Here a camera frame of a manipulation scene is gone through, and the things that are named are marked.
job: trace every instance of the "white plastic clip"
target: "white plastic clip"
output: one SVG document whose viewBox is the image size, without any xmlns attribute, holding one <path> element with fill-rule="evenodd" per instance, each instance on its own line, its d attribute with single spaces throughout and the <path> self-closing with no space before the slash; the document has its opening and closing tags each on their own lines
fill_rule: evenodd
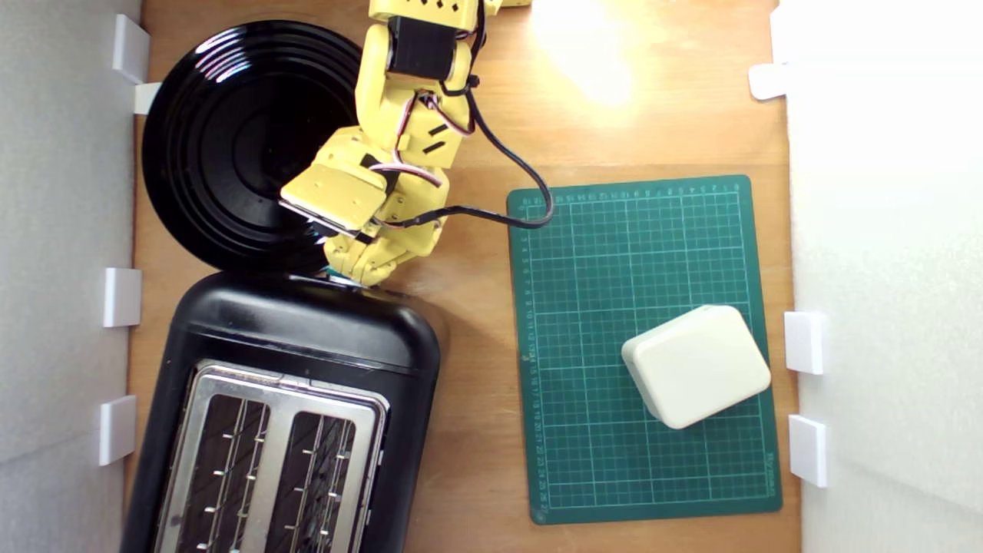
<svg viewBox="0 0 983 553">
<path fill-rule="evenodd" d="M 788 4 L 787 1 L 780 4 L 771 14 L 772 63 L 754 65 L 747 71 L 751 95 L 759 100 L 783 96 L 788 90 L 787 66 L 792 58 L 794 42 L 793 8 Z"/>
</svg>

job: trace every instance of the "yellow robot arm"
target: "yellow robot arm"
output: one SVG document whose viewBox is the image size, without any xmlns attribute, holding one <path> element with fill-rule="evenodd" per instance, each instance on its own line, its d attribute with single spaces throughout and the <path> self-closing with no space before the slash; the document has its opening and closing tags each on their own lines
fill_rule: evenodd
<svg viewBox="0 0 983 553">
<path fill-rule="evenodd" d="M 333 270 L 377 284 L 399 264 L 429 255 L 446 215 L 481 211 L 445 207 L 443 169 L 475 130 L 466 91 L 485 17 L 530 1 L 370 0 L 369 15 L 381 23 L 366 34 L 355 93 L 359 126 L 336 131 L 280 192 L 284 207 L 322 233 Z"/>
</svg>

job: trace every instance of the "teal object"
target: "teal object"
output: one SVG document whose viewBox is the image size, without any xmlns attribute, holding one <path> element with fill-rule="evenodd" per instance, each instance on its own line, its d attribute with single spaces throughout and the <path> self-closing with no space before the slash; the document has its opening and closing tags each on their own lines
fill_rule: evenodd
<svg viewBox="0 0 983 553">
<path fill-rule="evenodd" d="M 741 175 L 555 190 L 510 230 L 531 517 L 539 524 L 781 508 L 771 389 L 684 430 L 649 414 L 621 345 L 704 304 L 768 358 L 751 183 Z M 538 218 L 538 190 L 508 213 Z"/>
</svg>

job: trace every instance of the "wooden table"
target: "wooden table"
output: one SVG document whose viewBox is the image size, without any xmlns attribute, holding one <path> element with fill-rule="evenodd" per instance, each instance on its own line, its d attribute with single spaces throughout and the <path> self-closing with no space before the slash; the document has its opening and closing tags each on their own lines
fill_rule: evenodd
<svg viewBox="0 0 983 553">
<path fill-rule="evenodd" d="M 388 286 L 443 307 L 453 347 L 440 375 L 408 552 L 799 550 L 799 485 L 788 473 L 786 416 L 797 406 L 784 370 L 781 313 L 791 307 L 784 105 L 748 93 L 746 72 L 770 60 L 776 0 L 536 0 L 490 19 L 476 96 L 492 128 L 554 186 L 740 172 L 754 182 L 774 365 L 784 508 L 776 514 L 536 526 L 529 519 L 506 229 L 452 219 L 432 256 Z M 145 0 L 150 77 L 227 27 L 295 19 L 359 43 L 368 0 Z M 562 21 L 560 17 L 569 18 Z M 142 121 L 138 122 L 138 136 Z M 531 186 L 484 139 L 450 171 L 452 203 L 504 209 Z M 164 230 L 137 195 L 135 264 L 145 272 L 133 331 L 130 390 L 143 428 L 167 327 L 180 296 L 211 269 Z M 132 468 L 133 456 L 129 468 Z"/>
</svg>

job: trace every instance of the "black toaster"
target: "black toaster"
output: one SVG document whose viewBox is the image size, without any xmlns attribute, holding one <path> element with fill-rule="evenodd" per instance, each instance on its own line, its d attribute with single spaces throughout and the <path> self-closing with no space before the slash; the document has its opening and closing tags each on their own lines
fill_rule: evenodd
<svg viewBox="0 0 983 553">
<path fill-rule="evenodd" d="M 205 278 L 171 323 L 121 551 L 401 551 L 444 337 L 397 294 Z"/>
</svg>

